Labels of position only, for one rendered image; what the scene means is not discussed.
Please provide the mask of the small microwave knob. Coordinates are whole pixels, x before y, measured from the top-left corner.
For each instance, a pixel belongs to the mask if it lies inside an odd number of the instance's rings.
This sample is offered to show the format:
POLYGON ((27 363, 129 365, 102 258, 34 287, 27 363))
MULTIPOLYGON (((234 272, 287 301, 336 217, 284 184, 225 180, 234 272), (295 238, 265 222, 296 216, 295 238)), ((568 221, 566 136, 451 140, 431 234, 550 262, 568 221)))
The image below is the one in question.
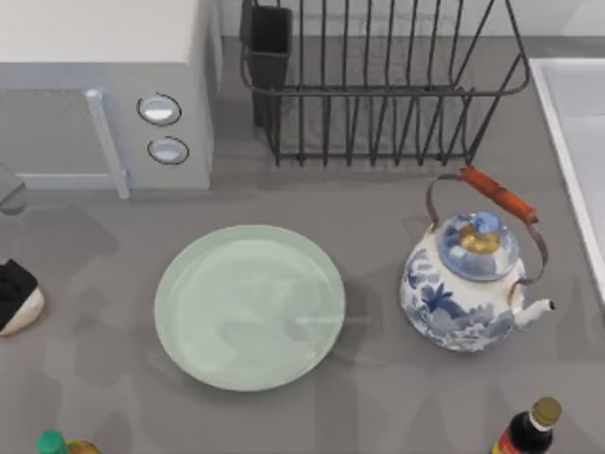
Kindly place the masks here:
POLYGON ((147 154, 163 166, 178 166, 189 157, 189 147, 179 138, 166 136, 147 143, 147 154))

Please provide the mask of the blue and white teapot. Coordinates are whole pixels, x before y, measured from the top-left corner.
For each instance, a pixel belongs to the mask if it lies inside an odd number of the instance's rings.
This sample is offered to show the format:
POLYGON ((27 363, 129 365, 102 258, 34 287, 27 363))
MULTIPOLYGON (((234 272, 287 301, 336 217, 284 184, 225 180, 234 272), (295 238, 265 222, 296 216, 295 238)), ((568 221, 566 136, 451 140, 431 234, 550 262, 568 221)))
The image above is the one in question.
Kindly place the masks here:
POLYGON ((442 174, 427 187, 430 223, 403 266, 399 305, 410 324, 440 348, 481 352, 515 329, 527 329, 555 310, 549 299, 531 302, 527 289, 541 279, 528 276, 517 238, 490 211, 442 218, 434 203, 440 181, 464 182, 523 222, 547 264, 549 252, 534 208, 473 166, 442 174))

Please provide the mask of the dark sauce bottle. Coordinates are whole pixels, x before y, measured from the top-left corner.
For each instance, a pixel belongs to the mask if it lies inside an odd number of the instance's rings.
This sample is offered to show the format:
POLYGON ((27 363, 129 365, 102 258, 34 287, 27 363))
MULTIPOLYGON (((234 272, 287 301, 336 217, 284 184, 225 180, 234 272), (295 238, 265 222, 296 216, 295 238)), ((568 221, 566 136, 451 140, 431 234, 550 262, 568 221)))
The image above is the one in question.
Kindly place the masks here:
POLYGON ((529 410, 513 416, 488 454, 547 454, 561 416, 562 405, 557 399, 541 397, 529 410))

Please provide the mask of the pale green plate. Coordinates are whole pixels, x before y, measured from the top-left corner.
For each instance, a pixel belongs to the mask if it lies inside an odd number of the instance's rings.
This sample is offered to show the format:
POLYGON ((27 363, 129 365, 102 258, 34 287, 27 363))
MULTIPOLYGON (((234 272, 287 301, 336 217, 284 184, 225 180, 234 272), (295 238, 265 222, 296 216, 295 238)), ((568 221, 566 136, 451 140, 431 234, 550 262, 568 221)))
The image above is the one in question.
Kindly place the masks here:
POLYGON ((186 374, 238 393, 273 390, 329 355, 346 319, 332 258, 299 233, 236 225, 184 247, 154 298, 155 330, 186 374))

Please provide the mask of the large microwave knob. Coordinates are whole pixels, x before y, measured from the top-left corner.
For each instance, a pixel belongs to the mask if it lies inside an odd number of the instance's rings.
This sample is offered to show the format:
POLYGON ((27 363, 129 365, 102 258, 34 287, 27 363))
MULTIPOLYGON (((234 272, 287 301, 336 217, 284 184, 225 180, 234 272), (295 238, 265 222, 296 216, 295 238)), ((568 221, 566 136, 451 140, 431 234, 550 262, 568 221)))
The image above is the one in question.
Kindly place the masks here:
POLYGON ((182 116, 182 107, 175 98, 156 93, 137 100, 136 111, 147 123, 167 127, 177 123, 182 116))

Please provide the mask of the black cutlery holder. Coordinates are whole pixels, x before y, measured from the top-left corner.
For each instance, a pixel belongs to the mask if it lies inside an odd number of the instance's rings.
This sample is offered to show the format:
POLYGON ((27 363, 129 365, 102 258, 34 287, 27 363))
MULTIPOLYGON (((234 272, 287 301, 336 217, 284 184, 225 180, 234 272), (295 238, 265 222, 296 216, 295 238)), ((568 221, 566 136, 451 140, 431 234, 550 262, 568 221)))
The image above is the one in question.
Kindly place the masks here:
POLYGON ((251 76, 253 122, 264 127, 273 96, 261 91, 282 92, 292 47, 293 11, 281 6, 259 5, 242 0, 240 40, 251 76))

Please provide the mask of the pale microwave oven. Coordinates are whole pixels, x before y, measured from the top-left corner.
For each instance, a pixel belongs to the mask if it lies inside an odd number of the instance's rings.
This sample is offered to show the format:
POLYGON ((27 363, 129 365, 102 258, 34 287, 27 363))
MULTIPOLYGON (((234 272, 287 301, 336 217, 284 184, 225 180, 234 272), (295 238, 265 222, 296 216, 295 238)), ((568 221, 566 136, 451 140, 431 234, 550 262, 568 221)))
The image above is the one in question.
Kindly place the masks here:
POLYGON ((72 92, 84 102, 80 117, 92 125, 92 143, 64 151, 50 172, 19 171, 0 127, 0 205, 32 190, 117 192, 87 109, 84 92, 103 93, 105 113, 135 190, 203 191, 211 184, 215 131, 211 98, 222 78, 217 0, 0 0, 0 120, 15 115, 8 93, 72 92), (181 105, 167 127, 143 120, 139 98, 156 93, 181 105), (188 159, 163 166, 147 143, 172 136, 189 147, 188 159), (99 147, 104 166, 78 169, 84 150, 99 147))

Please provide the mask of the green capped yellow bottle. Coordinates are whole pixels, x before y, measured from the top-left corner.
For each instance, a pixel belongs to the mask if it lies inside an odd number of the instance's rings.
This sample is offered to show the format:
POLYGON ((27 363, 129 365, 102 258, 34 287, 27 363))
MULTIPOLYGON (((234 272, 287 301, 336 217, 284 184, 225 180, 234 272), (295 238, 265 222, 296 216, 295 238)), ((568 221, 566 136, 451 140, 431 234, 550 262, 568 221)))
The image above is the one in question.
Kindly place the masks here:
POLYGON ((91 442, 65 439, 56 429, 44 430, 36 441, 38 454, 102 454, 91 442))

